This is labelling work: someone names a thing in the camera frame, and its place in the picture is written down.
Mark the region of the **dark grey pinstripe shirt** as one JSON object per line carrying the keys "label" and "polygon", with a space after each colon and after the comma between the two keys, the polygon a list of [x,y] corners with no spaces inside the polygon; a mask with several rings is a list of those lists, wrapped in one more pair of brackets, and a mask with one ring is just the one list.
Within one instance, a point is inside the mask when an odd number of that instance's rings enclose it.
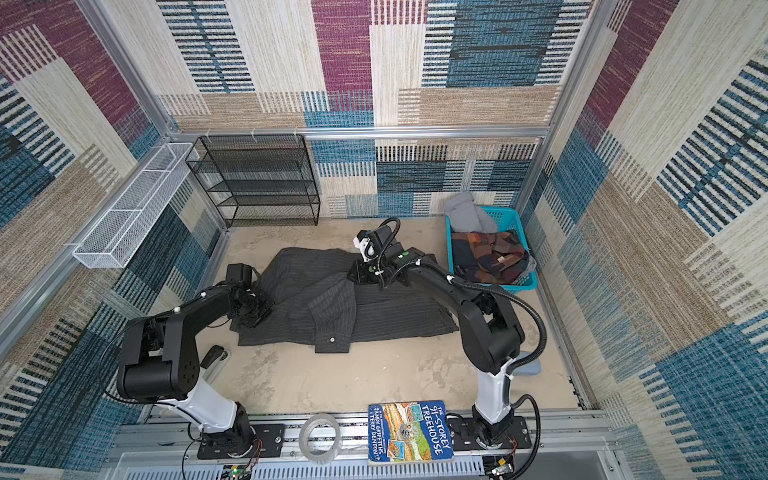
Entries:
{"label": "dark grey pinstripe shirt", "polygon": [[240,346],[312,345],[317,353],[347,353],[355,342],[433,337],[458,330],[435,300],[399,283],[381,290],[347,278],[357,256],[340,249],[284,248],[261,275],[259,290],[274,301],[249,326],[234,321]]}

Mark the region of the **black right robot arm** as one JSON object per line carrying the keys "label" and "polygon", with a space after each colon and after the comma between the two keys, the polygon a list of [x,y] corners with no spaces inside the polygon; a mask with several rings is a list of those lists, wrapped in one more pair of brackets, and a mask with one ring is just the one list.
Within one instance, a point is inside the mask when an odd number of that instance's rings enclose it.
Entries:
{"label": "black right robot arm", "polygon": [[[514,410],[519,407],[509,398],[512,374],[536,361],[546,346],[541,317],[503,288],[456,277],[415,248],[378,248],[367,239],[357,240],[355,245],[362,258],[351,270],[354,279],[383,288],[398,281],[429,296],[457,317],[463,351],[478,372],[478,393],[472,408],[478,443],[485,448],[503,443],[514,423]],[[520,355],[525,333],[512,303],[523,308],[538,329],[539,342],[525,357]]]}

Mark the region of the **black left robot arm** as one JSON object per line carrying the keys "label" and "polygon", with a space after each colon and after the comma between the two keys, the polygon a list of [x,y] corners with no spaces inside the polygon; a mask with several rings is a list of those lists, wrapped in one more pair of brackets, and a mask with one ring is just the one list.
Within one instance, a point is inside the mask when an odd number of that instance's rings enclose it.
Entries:
{"label": "black left robot arm", "polygon": [[137,318],[123,334],[116,389],[126,400],[155,404],[190,421],[200,441],[237,457],[255,433],[242,404],[220,395],[201,377],[196,336],[221,317],[259,323],[274,302],[259,290],[260,275],[244,263],[194,299],[154,316]]}

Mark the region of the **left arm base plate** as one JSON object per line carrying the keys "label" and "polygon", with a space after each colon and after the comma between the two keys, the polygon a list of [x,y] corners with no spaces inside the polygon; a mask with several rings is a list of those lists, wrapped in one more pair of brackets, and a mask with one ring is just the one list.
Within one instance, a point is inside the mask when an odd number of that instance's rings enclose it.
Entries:
{"label": "left arm base plate", "polygon": [[277,458],[282,451],[284,424],[252,424],[243,435],[229,430],[202,435],[196,458],[198,460]]}

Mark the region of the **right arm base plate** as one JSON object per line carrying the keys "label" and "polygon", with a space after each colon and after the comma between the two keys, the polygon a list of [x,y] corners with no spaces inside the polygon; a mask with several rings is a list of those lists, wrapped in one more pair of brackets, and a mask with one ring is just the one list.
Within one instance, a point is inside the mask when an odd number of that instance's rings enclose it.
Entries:
{"label": "right arm base plate", "polygon": [[531,429],[524,417],[508,416],[500,423],[489,424],[482,417],[465,419],[456,413],[447,415],[455,452],[475,450],[530,449],[533,446]]}

